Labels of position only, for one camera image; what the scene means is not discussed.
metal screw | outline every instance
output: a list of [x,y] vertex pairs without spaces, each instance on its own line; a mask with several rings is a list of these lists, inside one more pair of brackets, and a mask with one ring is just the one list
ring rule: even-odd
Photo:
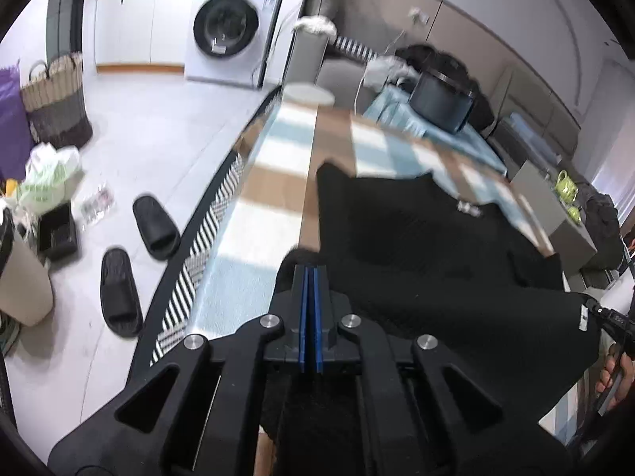
[[417,338],[417,345],[424,351],[430,351],[439,345],[439,341],[431,334],[422,334]]
[[185,348],[190,349],[190,351],[196,351],[203,343],[205,343],[205,339],[200,334],[191,334],[186,336],[185,340],[183,340],[183,345],[185,345]]
[[361,318],[357,315],[346,315],[342,317],[342,326],[347,329],[354,329],[361,324]]
[[267,329],[271,329],[271,327],[275,327],[278,324],[280,324],[280,318],[277,315],[264,315],[260,318],[260,325]]

purple bag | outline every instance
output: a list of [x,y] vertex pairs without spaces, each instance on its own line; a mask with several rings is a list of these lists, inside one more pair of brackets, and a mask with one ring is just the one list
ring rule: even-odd
[[18,66],[0,68],[0,178],[21,181],[33,148]]

slide sandal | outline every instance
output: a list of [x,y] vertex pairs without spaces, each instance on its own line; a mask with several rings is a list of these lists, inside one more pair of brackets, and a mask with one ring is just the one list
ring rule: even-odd
[[165,261],[179,248],[179,229],[152,195],[137,197],[132,205],[137,227],[148,253],[158,261]]
[[104,321],[112,332],[124,338],[137,336],[144,316],[130,258],[124,249],[115,247],[104,254],[100,294]]

washing machine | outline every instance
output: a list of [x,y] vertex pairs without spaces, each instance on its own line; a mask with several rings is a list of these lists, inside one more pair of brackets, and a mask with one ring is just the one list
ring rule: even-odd
[[194,0],[185,77],[261,87],[281,0]]

white cabinet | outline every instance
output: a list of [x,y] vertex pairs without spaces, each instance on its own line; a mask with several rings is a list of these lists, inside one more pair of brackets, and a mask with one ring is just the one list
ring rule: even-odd
[[153,13],[154,0],[97,0],[95,63],[148,64]]
[[184,65],[192,0],[155,0],[150,62]]

